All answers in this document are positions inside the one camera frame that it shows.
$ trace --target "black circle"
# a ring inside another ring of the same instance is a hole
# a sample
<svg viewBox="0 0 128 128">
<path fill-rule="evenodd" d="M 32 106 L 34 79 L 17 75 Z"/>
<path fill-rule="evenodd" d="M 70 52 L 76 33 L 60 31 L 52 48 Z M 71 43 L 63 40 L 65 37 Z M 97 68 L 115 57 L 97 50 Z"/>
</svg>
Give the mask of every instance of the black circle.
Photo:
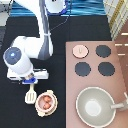
<svg viewBox="0 0 128 128">
<path fill-rule="evenodd" d="M 115 72 L 114 66 L 109 62 L 100 63 L 98 70 L 103 76 L 112 76 Z"/>
<path fill-rule="evenodd" d="M 100 57 L 108 57 L 111 54 L 111 49 L 106 45 L 99 45 L 96 48 L 96 54 Z"/>
<path fill-rule="evenodd" d="M 86 62 L 79 62 L 75 65 L 75 72 L 79 76 L 87 76 L 91 71 L 91 68 Z"/>
</svg>

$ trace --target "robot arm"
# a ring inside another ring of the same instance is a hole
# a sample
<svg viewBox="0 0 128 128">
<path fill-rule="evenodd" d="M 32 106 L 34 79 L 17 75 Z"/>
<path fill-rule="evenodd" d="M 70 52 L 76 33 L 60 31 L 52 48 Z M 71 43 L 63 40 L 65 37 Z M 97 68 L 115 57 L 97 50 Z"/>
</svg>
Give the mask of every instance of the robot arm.
<svg viewBox="0 0 128 128">
<path fill-rule="evenodd" d="M 38 21 L 39 26 L 39 38 L 36 37 L 25 37 L 18 36 L 12 43 L 11 47 L 8 48 L 4 55 L 3 59 L 8 69 L 8 78 L 11 76 L 17 77 L 18 80 L 21 78 L 33 78 L 37 76 L 37 79 L 47 78 L 48 73 L 45 70 L 35 73 L 33 69 L 33 64 L 29 58 L 36 58 L 40 60 L 46 60 L 53 54 L 53 45 L 50 37 L 49 24 L 47 11 L 45 7 L 44 0 L 15 0 L 18 4 L 24 6 L 25 8 L 32 11 Z M 46 5 L 51 4 L 51 0 L 46 0 Z M 56 3 L 55 12 L 62 11 L 64 9 L 64 0 L 56 0 L 54 2 L 59 2 L 59 5 Z"/>
</svg>

